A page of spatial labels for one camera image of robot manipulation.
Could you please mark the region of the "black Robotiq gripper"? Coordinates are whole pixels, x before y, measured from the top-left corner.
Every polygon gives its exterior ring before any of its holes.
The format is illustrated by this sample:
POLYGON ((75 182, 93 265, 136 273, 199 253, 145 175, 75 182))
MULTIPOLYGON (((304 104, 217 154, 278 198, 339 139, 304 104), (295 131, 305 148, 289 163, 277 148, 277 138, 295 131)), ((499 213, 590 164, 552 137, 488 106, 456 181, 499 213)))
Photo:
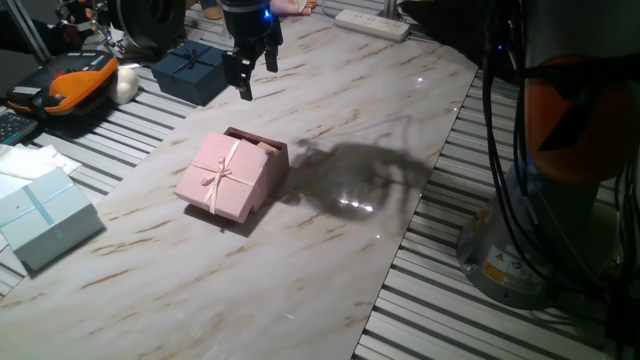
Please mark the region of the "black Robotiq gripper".
POLYGON ((219 0, 234 49, 222 53, 224 75, 229 86, 246 101, 253 100, 250 86, 253 63, 265 56, 266 69, 279 70, 278 48, 283 43, 279 17, 269 0, 219 0))

